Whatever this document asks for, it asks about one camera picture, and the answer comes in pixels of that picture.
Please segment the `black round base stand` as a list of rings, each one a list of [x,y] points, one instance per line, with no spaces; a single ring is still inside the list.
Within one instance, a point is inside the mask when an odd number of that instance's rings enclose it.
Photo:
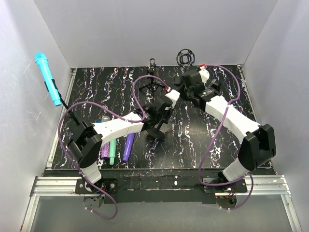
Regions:
[[[157,127],[153,127],[147,130],[148,134],[152,137],[162,141],[165,139],[165,134],[160,130],[161,126],[164,124],[163,121],[160,121]]]
[[[63,100],[61,95],[60,95],[60,100],[61,100],[61,103],[63,104],[63,106],[66,108],[66,110],[68,110],[69,107],[67,106],[67,104],[65,103],[65,101]],[[73,119],[73,121],[75,122],[75,124],[77,126],[80,125],[80,122],[78,121],[78,119],[76,118],[76,116],[74,115],[74,113],[71,110],[68,111],[68,114],[69,114],[69,118]]]

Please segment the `black slim tripod stand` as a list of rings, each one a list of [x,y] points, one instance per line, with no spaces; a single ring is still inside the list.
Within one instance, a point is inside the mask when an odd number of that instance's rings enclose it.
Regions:
[[[140,92],[150,92],[150,94],[153,96],[154,93],[159,89],[159,88],[162,88],[163,90],[165,89],[165,86],[164,85],[161,85],[161,84],[157,84],[155,82],[155,79],[154,79],[154,73],[156,71],[156,62],[155,62],[155,59],[154,58],[150,58],[149,60],[149,66],[148,66],[148,69],[147,69],[147,75],[148,75],[148,79],[150,79],[150,82],[142,87],[139,88],[139,91]]]

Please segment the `purple toy microphone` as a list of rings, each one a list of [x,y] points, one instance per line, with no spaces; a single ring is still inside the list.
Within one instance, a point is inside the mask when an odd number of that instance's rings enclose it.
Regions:
[[[123,154],[123,161],[125,161],[125,162],[128,162],[128,160],[130,158],[134,139],[135,139],[135,133],[130,133],[130,134],[127,135],[126,145],[125,145],[124,154]]]

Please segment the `mint green toy microphone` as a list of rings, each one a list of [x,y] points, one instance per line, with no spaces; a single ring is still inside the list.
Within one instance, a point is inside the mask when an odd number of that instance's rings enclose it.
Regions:
[[[114,160],[116,156],[116,139],[113,139],[109,142],[109,159],[110,165],[114,165]]]

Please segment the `black shock mount tripod stand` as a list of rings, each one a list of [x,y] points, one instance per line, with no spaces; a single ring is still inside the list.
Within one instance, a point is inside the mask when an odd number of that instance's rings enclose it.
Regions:
[[[195,60],[196,57],[194,52],[186,48],[180,50],[176,56],[177,64],[185,71],[188,71],[194,65]]]

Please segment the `cyan toy microphone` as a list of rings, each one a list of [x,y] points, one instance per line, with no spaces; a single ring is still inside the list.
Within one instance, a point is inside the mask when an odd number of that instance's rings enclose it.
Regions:
[[[54,103],[55,106],[61,105],[61,99],[60,95],[58,93],[58,90],[55,85],[55,80],[53,79],[53,76],[50,71],[49,62],[44,53],[36,53],[34,55],[35,63],[39,67],[41,74],[43,76],[45,85],[47,87],[47,90],[50,94],[50,97]]]

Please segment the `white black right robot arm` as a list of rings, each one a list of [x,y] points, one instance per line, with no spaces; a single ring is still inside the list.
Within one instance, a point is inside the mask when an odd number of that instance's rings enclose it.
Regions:
[[[269,124],[260,125],[228,102],[220,93],[219,80],[214,79],[206,86],[209,77],[209,72],[199,67],[175,77],[174,85],[184,100],[221,121],[238,138],[237,158],[219,173],[217,182],[211,183],[211,186],[230,185],[276,155],[275,133]]]

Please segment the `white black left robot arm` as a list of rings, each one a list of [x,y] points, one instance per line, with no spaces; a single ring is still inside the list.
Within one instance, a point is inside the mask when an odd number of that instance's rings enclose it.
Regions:
[[[154,103],[143,107],[145,119],[141,110],[135,110],[124,116],[124,120],[114,119],[102,123],[94,123],[84,120],[76,124],[71,122],[69,129],[72,133],[68,144],[69,151],[73,154],[84,176],[95,184],[102,179],[96,161],[101,147],[113,139],[128,134],[147,131],[152,137],[163,140],[164,133],[161,126],[168,122],[175,107],[177,99],[167,94],[155,100]]]

